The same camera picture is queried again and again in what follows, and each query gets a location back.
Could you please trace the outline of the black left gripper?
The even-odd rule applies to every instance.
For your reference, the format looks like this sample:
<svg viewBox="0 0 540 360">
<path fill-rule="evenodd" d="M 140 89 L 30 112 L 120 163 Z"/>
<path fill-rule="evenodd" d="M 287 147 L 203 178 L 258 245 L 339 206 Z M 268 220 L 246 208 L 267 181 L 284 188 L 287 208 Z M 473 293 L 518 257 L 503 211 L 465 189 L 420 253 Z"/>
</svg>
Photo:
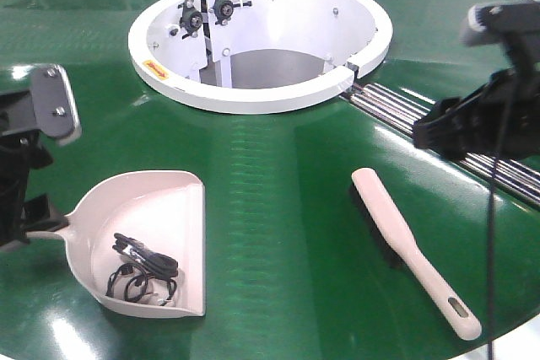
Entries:
<svg viewBox="0 0 540 360">
<path fill-rule="evenodd" d="M 52 163 L 40 141 L 28 90 L 1 97 L 1 245 L 17 246 L 28 232 L 55 232 L 68 218 L 47 194 L 25 200 L 29 174 Z"/>
</svg>

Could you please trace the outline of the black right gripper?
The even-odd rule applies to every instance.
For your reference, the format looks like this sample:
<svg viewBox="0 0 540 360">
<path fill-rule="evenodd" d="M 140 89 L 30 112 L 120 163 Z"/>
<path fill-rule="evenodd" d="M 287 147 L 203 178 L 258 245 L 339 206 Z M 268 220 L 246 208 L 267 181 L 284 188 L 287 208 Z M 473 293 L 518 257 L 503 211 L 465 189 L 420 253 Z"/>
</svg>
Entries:
<svg viewBox="0 0 540 360">
<path fill-rule="evenodd" d="M 500 157 L 524 159 L 539 154 L 539 72 L 526 77 L 512 69 L 498 71 L 464 98 L 435 102 L 413 123 L 413 145 L 449 160 L 468 153 L 494 156 L 505 129 Z"/>
</svg>

